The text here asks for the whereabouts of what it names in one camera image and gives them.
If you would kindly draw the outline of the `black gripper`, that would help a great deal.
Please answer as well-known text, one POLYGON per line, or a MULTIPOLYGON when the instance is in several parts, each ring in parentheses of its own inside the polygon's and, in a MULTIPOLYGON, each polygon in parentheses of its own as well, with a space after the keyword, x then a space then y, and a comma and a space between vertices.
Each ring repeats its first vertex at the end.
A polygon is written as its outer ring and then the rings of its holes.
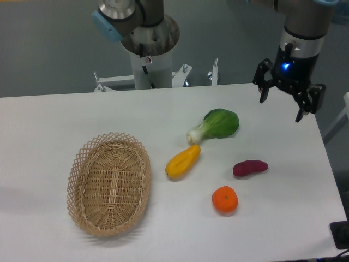
POLYGON ((258 86, 260 103, 267 100, 269 89, 273 86, 295 95, 299 107, 295 121, 300 122, 305 115, 315 114, 322 106, 326 85, 311 84, 310 81, 319 54, 306 58, 294 57, 292 52, 295 49, 294 43, 287 43, 284 49, 278 49, 274 65, 268 58, 260 62, 252 83, 258 86), (267 72, 271 72, 272 79, 265 79, 267 72))

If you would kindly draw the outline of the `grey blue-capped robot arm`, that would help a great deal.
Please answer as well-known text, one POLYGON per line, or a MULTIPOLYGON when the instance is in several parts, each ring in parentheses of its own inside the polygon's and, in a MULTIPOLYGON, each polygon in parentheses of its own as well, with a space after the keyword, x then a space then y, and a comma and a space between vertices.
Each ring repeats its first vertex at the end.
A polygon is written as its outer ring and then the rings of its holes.
MULTIPOLYGON (((262 1, 262 5, 285 15, 274 62, 263 60, 257 66, 253 83, 261 92, 260 102, 271 87, 291 95, 298 104, 296 121, 314 114, 323 101, 324 84, 313 84, 311 75, 336 7, 336 1, 262 1)), ((134 54, 135 85, 139 89, 172 85, 172 72, 164 70, 159 81, 155 58, 170 52, 178 43, 177 23, 164 13, 163 1, 100 1, 92 20, 111 42, 121 42, 134 54)))

